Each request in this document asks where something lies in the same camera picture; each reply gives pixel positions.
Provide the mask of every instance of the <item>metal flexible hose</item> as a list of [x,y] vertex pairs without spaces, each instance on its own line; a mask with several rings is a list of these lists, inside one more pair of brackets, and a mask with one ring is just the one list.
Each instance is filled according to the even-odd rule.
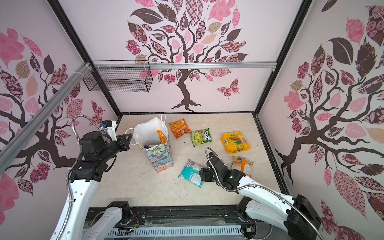
[[[99,130],[103,131],[104,133],[106,133],[105,129],[100,127],[99,125],[97,125],[94,121],[92,121],[91,118],[89,118],[88,116],[86,115],[82,115],[82,114],[79,114],[77,116],[75,116],[73,119],[72,119],[72,131],[73,131],[73,134],[75,135],[76,139],[77,139],[77,142],[79,143],[80,142],[80,137],[79,135],[77,134],[76,132],[76,129],[75,129],[75,121],[78,117],[83,117],[83,118],[86,118],[89,122],[91,122],[93,125],[95,125]],[[66,187],[67,187],[67,191],[68,191],[68,197],[69,197],[69,204],[68,204],[68,210],[67,210],[67,213],[65,215],[65,219],[64,219],[64,222],[63,222],[63,225],[56,237],[56,240],[60,240],[61,236],[63,235],[63,232],[65,230],[65,227],[67,226],[67,223],[68,223],[68,219],[70,218],[70,215],[71,215],[71,211],[72,211],[72,206],[73,206],[73,193],[72,193],[72,188],[71,188],[71,183],[70,183],[70,174],[71,174],[71,171],[73,169],[73,167],[75,166],[75,164],[77,163],[77,161],[80,161],[83,157],[83,148],[81,147],[81,145],[79,144],[80,146],[80,153],[79,153],[79,156],[77,157],[76,161],[74,162],[74,164],[72,165],[72,167],[68,168],[68,171],[67,171],[67,174],[65,176],[65,184],[66,184]]]
[[258,188],[261,188],[261,189],[264,189],[264,190],[266,190],[266,191],[268,191],[268,192],[270,192],[270,193],[272,193],[273,195],[275,195],[276,197],[278,197],[279,199],[281,199],[283,202],[285,202],[286,204],[288,204],[291,208],[293,208],[296,212],[298,212],[308,223],[309,223],[309,225],[315,230],[315,232],[317,233],[317,235],[319,236],[319,238],[321,239],[321,240],[324,240],[324,238],[323,238],[323,236],[320,234],[320,232],[319,232],[319,230],[317,230],[317,228],[315,227],[315,225],[313,225],[313,223],[301,212],[301,211],[299,211],[295,206],[293,206],[293,204],[291,204],[290,202],[288,202],[287,200],[285,200],[283,197],[281,197],[280,195],[278,195],[277,193],[275,193],[273,190],[271,190],[271,189],[269,189],[269,188],[267,188],[267,187],[264,187],[264,186],[262,186],[262,185],[257,185],[257,184],[249,184],[249,185],[245,185],[245,186],[242,186],[242,187],[239,187],[239,188],[236,188],[236,189],[233,189],[233,190],[228,190],[228,189],[226,189],[224,186],[223,186],[223,184],[220,182],[220,180],[219,180],[219,178],[218,178],[218,175],[217,175],[217,172],[216,172],[216,169],[215,169],[215,167],[214,167],[214,165],[211,163],[211,160],[209,159],[209,156],[208,156],[208,149],[209,150],[211,150],[211,152],[213,152],[214,154],[215,154],[215,156],[218,158],[218,159],[220,159],[219,157],[218,157],[218,155],[215,153],[215,151],[213,151],[212,150],[212,148],[210,148],[210,147],[207,147],[206,149],[205,149],[205,156],[207,157],[207,159],[208,159],[208,161],[209,161],[209,163],[211,164],[211,167],[212,167],[212,169],[214,170],[214,172],[215,172],[215,175],[216,175],[216,179],[217,179],[217,181],[218,181],[218,183],[220,184],[220,186],[225,190],[225,191],[227,191],[227,192],[237,192],[237,191],[239,191],[239,190],[242,190],[242,189],[244,189],[244,188],[248,188],[248,187],[258,187]]

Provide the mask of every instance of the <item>black wire basket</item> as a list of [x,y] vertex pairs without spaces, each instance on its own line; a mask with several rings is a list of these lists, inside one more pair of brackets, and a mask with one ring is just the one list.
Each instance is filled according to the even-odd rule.
[[153,80],[149,62],[142,60],[139,63],[137,67],[95,65],[83,81],[90,91],[149,92]]

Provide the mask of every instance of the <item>marble floor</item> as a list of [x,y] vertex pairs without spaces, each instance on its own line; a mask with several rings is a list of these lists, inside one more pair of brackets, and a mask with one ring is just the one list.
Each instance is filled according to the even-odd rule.
[[[161,115],[124,115],[117,135]],[[185,118],[191,130],[209,128],[212,142],[193,147],[190,135],[178,139],[170,130],[169,123]],[[238,204],[242,196],[226,192],[214,182],[203,182],[201,188],[178,178],[188,159],[206,166],[205,148],[211,147],[231,168],[233,157],[226,153],[221,136],[227,132],[240,131],[251,149],[239,155],[253,161],[252,178],[275,191],[279,187],[265,152],[260,134],[251,113],[226,114],[167,114],[174,166],[160,173],[152,167],[149,159],[138,145],[118,153],[117,160],[96,190],[91,207],[106,207],[112,201],[127,200],[130,206],[176,206],[176,205],[225,205]]]

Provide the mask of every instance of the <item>pink wall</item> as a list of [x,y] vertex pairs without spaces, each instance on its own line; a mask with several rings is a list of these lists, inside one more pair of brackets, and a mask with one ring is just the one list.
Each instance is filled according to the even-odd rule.
[[[45,0],[8,1],[0,15],[2,149],[83,61]],[[69,125],[79,113],[97,122],[116,119],[101,92],[89,92],[82,81],[71,91],[0,176],[2,239],[52,235],[67,196],[67,166],[79,151]],[[95,130],[78,120],[80,136]]]
[[316,1],[260,114],[326,239],[382,239],[383,18],[379,0]]
[[[196,3],[196,6],[187,4],[185,0],[118,0],[108,4],[102,0],[80,2],[71,0],[61,1],[61,4],[93,60],[134,60],[139,56],[149,58],[154,64],[189,62],[192,54],[193,61],[205,62],[206,58],[215,57],[218,51],[220,54],[217,55],[217,59],[213,59],[214,62],[223,56],[229,58],[237,53],[240,57],[236,55],[233,57],[237,61],[276,61],[301,0],[188,2]],[[196,16],[189,14],[193,12],[194,7],[197,12],[201,10],[201,14]],[[166,9],[174,15],[164,15]],[[146,19],[142,12],[155,13],[160,18]],[[192,23],[190,31],[178,28],[180,36],[177,36],[175,30],[167,28],[168,31],[165,31],[162,28],[164,26],[176,28],[176,23],[180,24],[184,13],[187,21]],[[212,27],[214,23],[219,27],[214,29]],[[227,23],[228,29],[224,31],[222,37],[221,29]],[[144,34],[141,41],[146,44],[131,34],[133,31],[136,36],[134,24],[139,25],[140,36]],[[170,37],[169,46],[167,39],[162,40],[159,34]],[[201,38],[196,38],[194,41],[193,35],[196,34]],[[185,49],[182,46],[182,39],[185,42]],[[230,42],[237,43],[238,47],[220,46]],[[202,53],[199,46],[206,49],[204,55],[196,60]],[[171,51],[177,54],[170,57]],[[183,55],[179,59],[177,56],[181,52]],[[179,79],[176,72],[176,70],[162,72],[163,76],[170,74],[171,77],[168,81],[164,81],[159,79],[158,71],[154,71],[154,80],[149,93],[111,92],[111,94],[122,112],[254,111],[265,80],[270,75],[270,69],[266,68],[230,69],[222,75],[200,69],[200,73],[194,72],[194,75],[199,76],[199,80],[194,78],[191,81],[190,73],[184,74],[182,71],[183,74]],[[230,88],[236,79],[238,85],[235,89]],[[218,89],[231,93],[231,96],[229,98],[224,96]]]

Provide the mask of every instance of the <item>yellow snack bag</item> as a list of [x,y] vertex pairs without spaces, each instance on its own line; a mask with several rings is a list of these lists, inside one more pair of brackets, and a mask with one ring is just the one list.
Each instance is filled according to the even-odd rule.
[[237,169],[245,175],[251,177],[253,162],[239,156],[233,156],[232,169]]
[[224,133],[221,137],[221,142],[225,147],[225,151],[229,154],[251,149],[241,132]]

